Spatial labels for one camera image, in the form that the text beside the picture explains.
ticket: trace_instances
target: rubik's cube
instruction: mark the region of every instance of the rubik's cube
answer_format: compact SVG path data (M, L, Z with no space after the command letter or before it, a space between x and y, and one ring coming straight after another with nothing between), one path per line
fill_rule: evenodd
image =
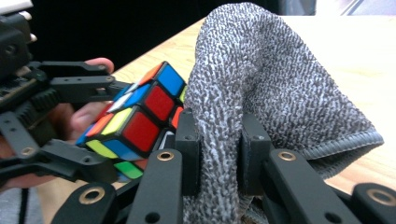
M120 180L143 174L147 157L175 132L186 83L167 62L124 88L78 139L77 145L113 160Z

